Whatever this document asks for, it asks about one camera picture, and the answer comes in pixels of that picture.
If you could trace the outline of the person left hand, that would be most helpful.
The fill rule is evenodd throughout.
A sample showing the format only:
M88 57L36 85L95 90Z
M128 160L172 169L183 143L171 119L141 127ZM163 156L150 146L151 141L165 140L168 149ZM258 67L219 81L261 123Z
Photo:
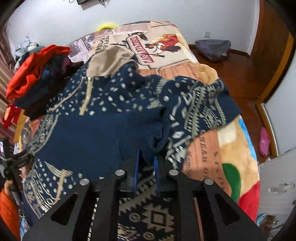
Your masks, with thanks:
M6 180L4 183L4 192L6 194L7 197L9 197L10 199L13 199L13 194L11 192L11 185L13 184L12 180Z

